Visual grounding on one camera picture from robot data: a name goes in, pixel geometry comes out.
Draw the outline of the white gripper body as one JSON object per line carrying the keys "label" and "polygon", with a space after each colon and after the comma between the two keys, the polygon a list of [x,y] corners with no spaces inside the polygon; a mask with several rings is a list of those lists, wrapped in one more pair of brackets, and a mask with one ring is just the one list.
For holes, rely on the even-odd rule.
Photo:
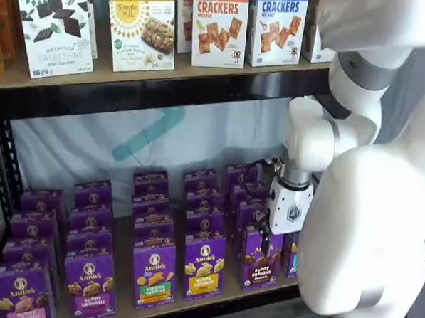
{"label": "white gripper body", "polygon": [[313,200],[312,183],[291,186],[279,176],[273,178],[268,203],[269,227],[273,235],[295,233],[303,228],[310,203]]}

